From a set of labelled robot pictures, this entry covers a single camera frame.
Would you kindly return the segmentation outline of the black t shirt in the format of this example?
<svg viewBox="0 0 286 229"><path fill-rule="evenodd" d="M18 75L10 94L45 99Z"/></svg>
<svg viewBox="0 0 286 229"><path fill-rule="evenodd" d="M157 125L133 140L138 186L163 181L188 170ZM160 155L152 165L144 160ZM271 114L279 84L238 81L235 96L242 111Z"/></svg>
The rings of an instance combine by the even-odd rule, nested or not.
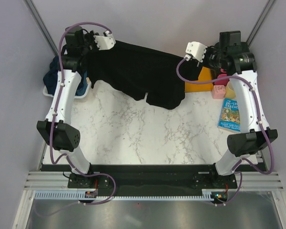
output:
<svg viewBox="0 0 286 229"><path fill-rule="evenodd" d="M136 101L168 110L185 98L185 83L176 73L180 56L117 41L112 49L86 57L92 85L102 80Z"/></svg>

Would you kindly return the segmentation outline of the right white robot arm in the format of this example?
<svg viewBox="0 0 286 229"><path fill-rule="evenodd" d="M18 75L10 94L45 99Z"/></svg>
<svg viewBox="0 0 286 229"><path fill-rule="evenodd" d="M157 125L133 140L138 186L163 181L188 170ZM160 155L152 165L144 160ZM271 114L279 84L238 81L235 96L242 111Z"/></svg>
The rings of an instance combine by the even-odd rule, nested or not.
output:
<svg viewBox="0 0 286 229"><path fill-rule="evenodd" d="M241 162L248 162L251 155L265 148L269 149L270 168L261 174L271 174L275 166L271 143L277 139L278 132L270 128L263 112L257 85L257 64L248 44L241 41L241 32L221 32L219 42L207 48L203 63L226 72L240 114L240 133L228 136L228 149L216 162L217 171L209 175L210 185L221 187L226 182L225 176L233 174Z"/></svg>

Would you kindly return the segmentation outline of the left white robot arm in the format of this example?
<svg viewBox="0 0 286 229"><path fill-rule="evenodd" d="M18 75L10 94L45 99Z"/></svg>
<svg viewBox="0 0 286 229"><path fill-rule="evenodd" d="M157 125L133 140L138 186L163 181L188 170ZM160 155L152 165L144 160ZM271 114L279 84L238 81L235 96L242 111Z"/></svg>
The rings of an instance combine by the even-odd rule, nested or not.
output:
<svg viewBox="0 0 286 229"><path fill-rule="evenodd" d="M65 30L61 41L66 44L59 45L61 52L53 101L46 118L37 122L37 130L49 146L51 163L55 165L65 157L72 172L79 174L79 183L91 187L95 176L79 146L80 131L71 125L71 112L76 90L85 81L86 55L93 48L94 40L83 32L82 23L77 23Z"/></svg>

